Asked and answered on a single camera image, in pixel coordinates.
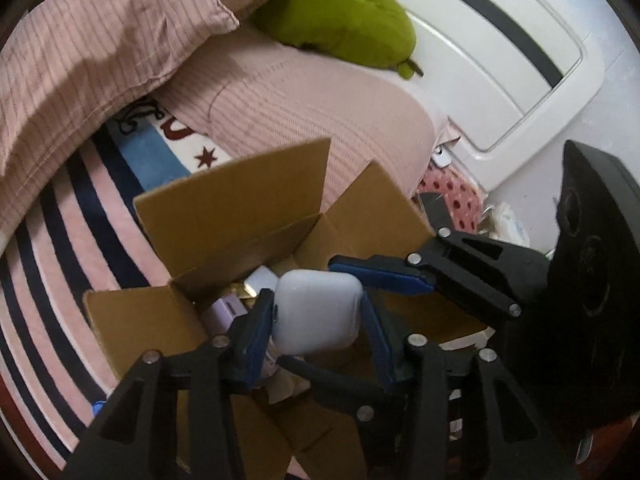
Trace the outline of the lilac rectangular power bank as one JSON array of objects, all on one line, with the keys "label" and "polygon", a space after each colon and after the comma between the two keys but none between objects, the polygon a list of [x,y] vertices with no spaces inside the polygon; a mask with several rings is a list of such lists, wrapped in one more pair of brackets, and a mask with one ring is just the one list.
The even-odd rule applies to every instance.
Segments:
[{"label": "lilac rectangular power bank", "polygon": [[274,293],[268,288],[260,291],[254,306],[249,309],[235,294],[230,294],[219,298],[200,314],[209,336],[230,339],[231,377],[247,389],[256,388],[276,369],[276,358],[269,349],[273,319]]}]

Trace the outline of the white earbuds case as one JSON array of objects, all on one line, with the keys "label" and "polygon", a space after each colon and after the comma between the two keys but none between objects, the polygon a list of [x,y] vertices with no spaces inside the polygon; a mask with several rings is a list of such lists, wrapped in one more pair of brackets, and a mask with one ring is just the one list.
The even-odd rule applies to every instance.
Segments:
[{"label": "white earbuds case", "polygon": [[274,292],[272,340],[285,356],[342,350],[357,338],[363,287],[354,276],[295,269]]}]

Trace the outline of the white adapter with cable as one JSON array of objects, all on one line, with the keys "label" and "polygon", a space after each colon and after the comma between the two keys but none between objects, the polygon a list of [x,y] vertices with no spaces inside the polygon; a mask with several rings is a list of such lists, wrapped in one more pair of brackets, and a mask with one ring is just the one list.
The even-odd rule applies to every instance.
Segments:
[{"label": "white adapter with cable", "polygon": [[278,286],[279,277],[272,272],[268,266],[258,266],[244,281],[246,287],[254,289],[256,297],[263,289],[269,289],[273,292]]}]

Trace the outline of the gold rectangular box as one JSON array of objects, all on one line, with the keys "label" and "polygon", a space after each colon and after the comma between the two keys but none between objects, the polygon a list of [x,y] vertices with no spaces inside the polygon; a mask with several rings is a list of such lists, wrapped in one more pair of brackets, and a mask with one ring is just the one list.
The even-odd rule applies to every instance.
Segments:
[{"label": "gold rectangular box", "polygon": [[246,287],[242,282],[231,283],[228,287],[230,294],[235,294],[239,299],[250,299],[256,297],[256,292],[250,287]]}]

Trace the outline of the brown cardboard box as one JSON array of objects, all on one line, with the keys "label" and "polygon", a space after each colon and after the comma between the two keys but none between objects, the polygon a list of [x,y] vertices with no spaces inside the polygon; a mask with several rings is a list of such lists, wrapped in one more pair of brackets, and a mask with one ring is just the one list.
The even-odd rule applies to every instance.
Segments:
[{"label": "brown cardboard box", "polygon": [[[134,200],[169,281],[85,294],[91,327],[117,376],[146,350],[173,356],[224,333],[288,271],[326,270],[335,255],[403,257],[431,238],[416,204],[378,162],[341,180],[336,154],[327,138],[292,144]],[[313,479],[364,478],[355,423],[277,368],[276,352],[270,346],[262,359],[264,388],[232,400],[247,477],[277,479],[297,460]]]}]

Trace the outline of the white bed headboard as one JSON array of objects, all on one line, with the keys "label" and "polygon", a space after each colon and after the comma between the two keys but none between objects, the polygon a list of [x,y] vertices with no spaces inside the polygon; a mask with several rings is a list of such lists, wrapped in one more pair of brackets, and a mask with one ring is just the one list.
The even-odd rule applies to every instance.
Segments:
[{"label": "white bed headboard", "polygon": [[593,33],[563,0],[397,0],[412,58],[460,132],[450,152],[485,191],[554,139],[602,86]]}]

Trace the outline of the striped plush bed blanket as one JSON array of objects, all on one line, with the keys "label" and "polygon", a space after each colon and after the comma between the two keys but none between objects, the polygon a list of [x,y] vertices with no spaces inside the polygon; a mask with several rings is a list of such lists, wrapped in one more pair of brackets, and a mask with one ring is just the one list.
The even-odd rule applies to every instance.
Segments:
[{"label": "striped plush bed blanket", "polygon": [[1,257],[1,437],[32,477],[57,477],[116,379],[89,290],[162,286],[134,199],[228,154],[153,100],[101,126],[44,186]]}]

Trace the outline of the pink striped pillow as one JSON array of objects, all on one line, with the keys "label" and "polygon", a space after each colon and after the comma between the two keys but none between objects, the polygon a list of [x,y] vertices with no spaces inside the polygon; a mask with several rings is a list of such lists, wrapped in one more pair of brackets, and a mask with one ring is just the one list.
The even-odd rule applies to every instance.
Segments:
[{"label": "pink striped pillow", "polygon": [[248,21],[266,1],[221,0],[240,27],[210,37],[154,98],[234,158],[327,136],[325,207],[372,160],[405,195],[416,192],[445,132],[445,114],[401,88],[395,75],[269,39]]}]

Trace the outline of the green plush toy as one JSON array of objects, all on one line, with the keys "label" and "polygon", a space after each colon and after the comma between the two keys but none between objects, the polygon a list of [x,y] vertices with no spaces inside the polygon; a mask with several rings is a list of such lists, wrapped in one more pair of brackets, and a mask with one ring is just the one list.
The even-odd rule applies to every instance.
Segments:
[{"label": "green plush toy", "polygon": [[286,46],[393,70],[404,79],[423,75],[412,59],[416,31],[396,0],[269,0],[253,20]]}]

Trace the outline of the striped folded duvet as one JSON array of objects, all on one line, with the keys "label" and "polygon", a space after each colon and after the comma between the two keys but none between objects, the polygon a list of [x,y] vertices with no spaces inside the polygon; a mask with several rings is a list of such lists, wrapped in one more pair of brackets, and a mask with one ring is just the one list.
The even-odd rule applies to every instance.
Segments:
[{"label": "striped folded duvet", "polygon": [[239,25],[221,0],[46,0],[1,51],[1,174],[30,174]]}]

